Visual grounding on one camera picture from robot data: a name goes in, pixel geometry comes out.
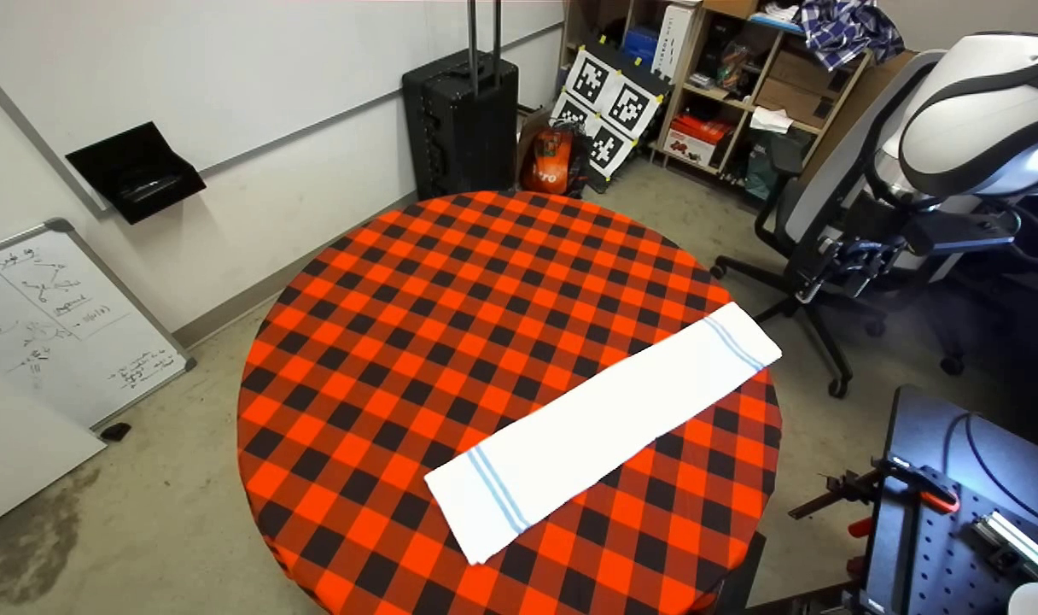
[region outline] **concrete floor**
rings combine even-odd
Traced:
[[[752,234],[752,207],[701,174],[635,159],[590,200],[666,231],[701,264],[718,254],[773,264]],[[772,297],[743,275],[726,283],[743,306]],[[126,441],[0,518],[0,615],[318,612],[264,546],[236,471],[237,369],[265,306],[200,338],[191,347],[199,369],[122,411],[114,420],[134,426]],[[800,522],[787,509],[820,496],[822,476],[859,471],[879,454],[895,386],[912,381],[984,413],[1008,411],[997,375],[974,366],[950,380],[934,369],[934,341],[915,309],[891,316],[885,338],[867,338],[845,316],[841,325],[858,369],[845,400],[827,395],[827,369],[794,321],[767,325],[785,347],[773,366],[785,441],[752,601],[844,579],[845,555],[865,551],[844,526],[867,509],[844,501]]]

